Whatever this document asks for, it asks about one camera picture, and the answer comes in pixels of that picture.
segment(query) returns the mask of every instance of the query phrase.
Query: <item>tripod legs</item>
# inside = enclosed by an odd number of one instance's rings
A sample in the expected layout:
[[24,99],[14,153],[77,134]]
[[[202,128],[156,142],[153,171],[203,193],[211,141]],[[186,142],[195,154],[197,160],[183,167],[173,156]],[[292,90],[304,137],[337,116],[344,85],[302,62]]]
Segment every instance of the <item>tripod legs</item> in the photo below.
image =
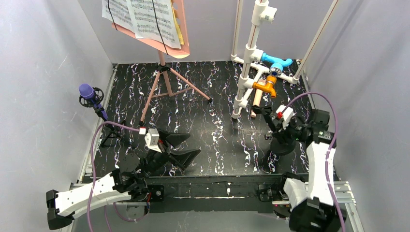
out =
[[[210,97],[208,97],[206,94],[204,94],[200,89],[198,89],[198,88],[197,88],[196,86],[194,86],[191,82],[189,82],[187,79],[185,79],[185,78],[184,78],[183,76],[181,76],[179,73],[177,73],[174,69],[171,68],[169,71],[172,72],[173,74],[175,74],[175,75],[176,75],[179,79],[181,79],[183,82],[185,82],[185,83],[189,86],[189,88],[186,88],[186,89],[183,89],[183,90],[181,90],[181,91],[179,91],[179,92],[173,93],[172,90],[171,90],[171,84],[170,84],[170,81],[169,81],[168,72],[167,72],[167,71],[163,71],[163,72],[160,72],[160,71],[159,71],[159,72],[157,73],[157,76],[156,76],[155,79],[154,79],[154,83],[152,84],[151,91],[149,92],[148,99],[146,100],[145,107],[144,107],[144,111],[142,112],[142,116],[141,116],[141,119],[140,119],[138,125],[142,126],[142,125],[144,124],[145,115],[146,115],[146,112],[147,112],[147,110],[148,110],[149,103],[151,102],[151,99],[152,99],[153,97],[159,97],[159,96],[164,96],[164,95],[174,96],[174,95],[176,95],[176,94],[182,93],[182,92],[187,91],[188,89],[191,89],[191,88],[192,88],[192,89],[194,89],[195,91],[197,91],[201,96],[203,96],[205,99],[207,99],[209,103],[212,103],[212,98],[210,98]],[[162,93],[162,94],[159,94],[159,95],[154,95],[154,91],[155,91],[155,88],[157,87],[158,80],[159,80],[161,74],[163,75],[163,77],[164,77],[164,79],[165,79],[165,84],[166,84],[166,87],[167,87],[167,93]]]
[[[121,125],[125,125],[125,120],[120,122]],[[107,142],[108,139],[114,139],[114,138],[122,138],[122,136],[119,134],[119,130],[117,130],[117,128],[115,126],[109,127],[107,125],[107,128],[110,129],[110,132],[108,133],[108,135],[102,140],[100,146],[101,147],[107,147],[105,145],[105,142]]]

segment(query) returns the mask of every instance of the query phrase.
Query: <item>black tabletop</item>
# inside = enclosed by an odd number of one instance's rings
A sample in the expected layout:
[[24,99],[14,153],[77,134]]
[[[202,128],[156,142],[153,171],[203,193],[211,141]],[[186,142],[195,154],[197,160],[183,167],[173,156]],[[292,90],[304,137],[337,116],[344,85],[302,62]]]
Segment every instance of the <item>black tabletop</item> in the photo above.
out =
[[[242,110],[237,122],[231,121],[241,64],[231,61],[175,62],[172,68],[212,97],[213,102],[208,103],[193,90],[173,97],[153,98],[146,114],[145,127],[190,133],[190,138],[176,149],[201,149],[184,172],[168,163],[157,171],[156,176],[308,172],[308,159],[302,144],[297,144],[293,152],[281,157],[269,150],[270,141],[265,139],[265,135],[270,135],[268,126],[261,116],[255,119],[250,117],[251,104]],[[297,64],[294,62],[284,72],[293,75],[296,70]],[[251,69],[249,77],[253,78],[255,74],[256,71]],[[110,98],[106,109],[109,119],[115,122],[125,120],[127,126],[138,127],[155,75],[155,63],[118,65],[111,95],[106,96]],[[173,92],[187,87],[173,74],[170,79]],[[275,90],[277,97],[271,99],[264,94],[261,106],[271,104],[277,109],[306,91],[302,81],[290,85],[280,79],[275,84]],[[155,93],[166,93],[162,77]],[[307,118],[311,107],[306,97],[298,100],[293,108],[297,116]],[[106,143],[110,147],[100,147],[97,151],[97,177],[106,175],[115,169],[115,165],[121,171],[130,171],[138,164],[139,157],[146,155],[148,149],[142,135],[128,131],[123,135],[122,140],[111,139]]]

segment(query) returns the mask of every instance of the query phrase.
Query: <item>black mounting base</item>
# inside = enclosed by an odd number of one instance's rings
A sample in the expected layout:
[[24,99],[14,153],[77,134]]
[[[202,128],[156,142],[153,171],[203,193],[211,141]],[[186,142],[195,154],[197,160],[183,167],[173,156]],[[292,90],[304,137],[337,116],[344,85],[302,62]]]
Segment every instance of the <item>black mounting base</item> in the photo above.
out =
[[[121,121],[120,124],[125,125],[125,120]],[[100,147],[107,147],[107,145],[105,145],[105,142],[107,142],[108,139],[116,139],[116,138],[121,139],[122,138],[122,136],[119,134],[120,133],[119,127],[115,127],[113,125],[110,125],[110,126],[106,125],[106,127],[110,129],[110,132],[102,140]]]
[[284,156],[291,153],[296,147],[296,141],[292,141],[291,144],[281,144],[274,138],[270,143],[270,150],[278,156]]

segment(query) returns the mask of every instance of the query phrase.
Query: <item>pvc pipe structure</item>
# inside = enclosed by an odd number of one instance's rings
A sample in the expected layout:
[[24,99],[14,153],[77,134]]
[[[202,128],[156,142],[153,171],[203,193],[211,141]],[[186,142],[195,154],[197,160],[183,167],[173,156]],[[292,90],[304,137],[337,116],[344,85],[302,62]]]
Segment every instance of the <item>pvc pipe structure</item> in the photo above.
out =
[[[258,39],[259,29],[260,29],[259,25],[261,24],[262,20],[272,22],[274,19],[275,13],[276,13],[276,9],[272,7],[268,7],[267,6],[268,4],[269,4],[269,1],[267,0],[256,0],[255,1],[255,7],[253,9],[253,14],[252,14],[252,27],[251,27],[251,31],[249,34],[248,43],[245,47],[245,54],[244,54],[244,59],[246,61],[245,62],[243,59],[237,57],[237,54],[236,54],[236,48],[237,48],[238,38],[239,38],[240,21],[241,21],[241,15],[242,15],[242,7],[243,7],[243,0],[238,0],[238,4],[236,7],[234,43],[232,47],[231,60],[236,63],[242,63],[243,68],[242,68],[242,73],[239,77],[238,91],[236,93],[236,97],[234,101],[234,111],[232,113],[233,119],[237,119],[239,117],[241,109],[246,107],[246,105],[248,104],[248,98],[253,91],[252,88],[249,88],[247,89],[245,95],[243,96],[245,92],[243,83],[248,80],[248,74],[249,74],[250,68],[254,68],[258,71],[253,79],[254,82],[258,82],[262,74],[269,73],[268,67],[255,64],[252,62],[252,60],[250,60],[250,55],[251,55],[250,53],[252,53],[252,51],[256,49],[256,41]],[[291,84],[296,84],[299,81],[299,78],[289,77],[283,73],[280,76],[278,76],[278,78],[283,79]]]
[[306,54],[305,54],[305,57],[303,57],[303,60],[300,62],[299,68],[297,69],[296,74],[295,74],[295,76],[294,76],[295,79],[297,78],[297,80],[299,80],[300,73],[302,72],[302,70],[303,70],[303,68],[304,68],[304,66],[305,66],[305,62],[306,62],[306,60],[308,59],[308,57],[309,57],[309,55],[310,55],[310,52],[313,50],[313,47],[315,46],[317,40],[319,39],[319,36],[320,36],[320,34],[322,33],[323,28],[326,26],[326,23],[327,23],[327,21],[329,20],[330,15],[332,14],[334,8],[335,8],[336,5],[337,5],[337,2],[338,2],[338,0],[333,0],[332,4],[330,5],[329,10],[327,11],[326,15],[324,16],[324,19],[323,19],[323,21],[322,21],[322,24],[320,25],[318,31],[316,32],[316,35],[315,35],[315,37],[313,38],[312,43],[310,43],[309,49],[307,50],[307,52],[306,52]]
[[242,16],[242,0],[238,0],[238,5],[236,6],[236,20],[235,20],[235,30],[234,30],[234,44],[232,46],[231,60],[233,61],[236,57],[236,48],[238,45],[239,38],[239,25],[241,24]]

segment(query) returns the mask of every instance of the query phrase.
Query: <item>metal bracket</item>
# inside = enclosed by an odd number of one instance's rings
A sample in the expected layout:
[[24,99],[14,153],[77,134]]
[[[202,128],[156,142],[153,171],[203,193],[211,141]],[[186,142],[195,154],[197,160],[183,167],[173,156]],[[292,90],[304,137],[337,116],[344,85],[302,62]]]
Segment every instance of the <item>metal bracket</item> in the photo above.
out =
[[163,185],[148,185],[148,190],[151,193],[150,202],[164,201],[164,186]]
[[[307,190],[309,182],[306,182],[305,184]],[[334,186],[337,201],[339,203],[356,203],[348,181],[335,181]],[[272,201],[272,204],[289,204],[289,201]]]
[[359,218],[359,213],[357,212],[356,205],[354,203],[347,203],[346,211],[347,216],[349,217],[351,227],[353,228],[353,232],[364,232],[362,223]]

